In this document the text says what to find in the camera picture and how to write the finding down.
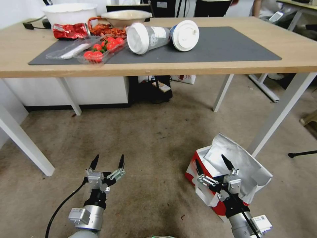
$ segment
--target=white bowl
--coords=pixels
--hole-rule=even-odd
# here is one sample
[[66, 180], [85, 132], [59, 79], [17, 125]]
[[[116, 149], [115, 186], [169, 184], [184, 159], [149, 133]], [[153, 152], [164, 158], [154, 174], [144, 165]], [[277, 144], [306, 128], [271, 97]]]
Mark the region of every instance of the white bowl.
[[151, 13], [139, 10], [122, 10], [101, 14], [101, 17], [107, 19], [111, 25], [119, 28], [130, 26], [134, 22], [144, 22], [146, 18], [151, 16]]
[[87, 23], [91, 17], [97, 17], [97, 4], [93, 3], [62, 3], [45, 6], [42, 11], [53, 26], [74, 25], [77, 23]]

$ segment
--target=white cup lid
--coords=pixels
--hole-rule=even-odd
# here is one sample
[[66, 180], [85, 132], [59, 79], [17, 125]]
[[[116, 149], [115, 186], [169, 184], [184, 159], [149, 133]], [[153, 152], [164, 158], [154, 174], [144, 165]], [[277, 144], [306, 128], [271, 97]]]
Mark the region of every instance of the white cup lid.
[[173, 33], [173, 44], [180, 51], [189, 51], [199, 39], [199, 28], [191, 20], [180, 22]]
[[129, 26], [126, 38], [130, 50], [138, 55], [144, 54], [149, 48], [149, 34], [142, 23]]

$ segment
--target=desk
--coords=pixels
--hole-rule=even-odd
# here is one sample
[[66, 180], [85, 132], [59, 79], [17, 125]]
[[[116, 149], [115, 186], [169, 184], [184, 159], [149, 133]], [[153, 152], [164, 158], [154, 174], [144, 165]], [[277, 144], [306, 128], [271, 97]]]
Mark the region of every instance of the desk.
[[[303, 12], [317, 15], [317, 6], [312, 6], [306, 3], [299, 3], [291, 0], [278, 0], [278, 2], [283, 3], [284, 6], [292, 8], [294, 10], [297, 10], [294, 18], [292, 19], [290, 25], [288, 26], [289, 31], [293, 31], [295, 26], [297, 25], [297, 22], [299, 21], [301, 15]], [[259, 78], [257, 78], [254, 74], [250, 74], [249, 78], [259, 87], [261, 88], [265, 94], [273, 101], [278, 102], [280, 99], [275, 93], [273, 93], [265, 84], [264, 80], [267, 77], [267, 73], [262, 74]]]
[[[154, 18], [146, 25], [172, 27], [182, 20], [182, 18]], [[0, 78], [56, 77], [61, 88], [64, 89], [69, 103], [75, 112], [80, 114], [76, 98], [72, 96], [64, 77], [226, 74], [213, 105], [214, 111], [217, 111], [234, 74], [297, 72], [283, 97], [272, 110], [248, 148], [249, 153], [256, 156], [317, 75], [317, 43], [253, 17], [195, 18], [193, 20], [199, 27], [233, 27], [282, 57], [282, 60], [105, 64], [100, 67], [93, 65], [28, 65], [30, 60], [54, 43], [55, 39], [51, 31], [30, 31], [24, 29], [22, 24], [17, 24], [2, 30], [0, 34], [0, 51], [3, 56], [6, 56], [0, 58]], [[54, 167], [1, 104], [0, 127], [46, 175], [52, 175]]]
[[309, 5], [307, 3], [295, 2], [295, 1], [291, 1], [291, 0], [277, 0], [277, 2], [283, 3], [283, 5], [285, 7], [289, 7], [289, 8], [292, 8], [294, 10], [297, 10], [291, 24], [287, 28], [290, 31], [294, 30], [294, 28], [295, 28], [297, 22], [299, 21], [302, 13], [307, 13], [307, 14], [317, 16], [317, 6]]

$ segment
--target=red tomato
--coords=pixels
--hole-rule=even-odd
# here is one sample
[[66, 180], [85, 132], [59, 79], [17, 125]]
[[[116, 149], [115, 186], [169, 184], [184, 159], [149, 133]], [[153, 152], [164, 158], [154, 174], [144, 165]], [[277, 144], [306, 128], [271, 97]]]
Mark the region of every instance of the red tomato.
[[92, 51], [86, 51], [86, 52], [84, 53], [84, 58], [85, 58], [86, 60], [91, 60], [92, 54], [93, 54]]
[[116, 43], [115, 42], [109, 42], [108, 44], [107, 44], [107, 50], [112, 50], [113, 48], [115, 48], [116, 47]]
[[109, 42], [113, 42], [113, 41], [116, 41], [113, 37], [109, 37], [108, 39], [107, 39], [107, 41], [108, 41], [108, 43]]
[[100, 51], [93, 52], [93, 54], [91, 55], [91, 59], [94, 62], [100, 63], [102, 61], [102, 53]]
[[118, 37], [118, 38], [116, 39], [116, 42], [117, 42], [119, 45], [121, 45], [121, 44], [123, 44], [124, 40], [123, 40], [121, 37]]
[[94, 44], [93, 48], [98, 50], [98, 51], [102, 50], [102, 47], [100, 44]]

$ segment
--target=red and white bag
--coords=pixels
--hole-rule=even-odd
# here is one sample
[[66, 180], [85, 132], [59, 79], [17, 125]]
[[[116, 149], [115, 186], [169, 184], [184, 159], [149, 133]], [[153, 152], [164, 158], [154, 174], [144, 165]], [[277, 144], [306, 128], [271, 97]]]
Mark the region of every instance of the red and white bag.
[[197, 182], [196, 159], [200, 163], [204, 174], [209, 177], [229, 174], [230, 171], [222, 160], [221, 154], [229, 159], [235, 168], [240, 170], [239, 177], [242, 180], [239, 197], [248, 205], [257, 191], [265, 187], [273, 175], [264, 168], [245, 149], [234, 141], [219, 133], [212, 141], [212, 145], [196, 150], [185, 173], [186, 178], [195, 186], [196, 194], [211, 207], [224, 221], [226, 208], [219, 201], [217, 193]]
[[171, 79], [183, 83], [194, 84], [196, 75], [171, 75]]

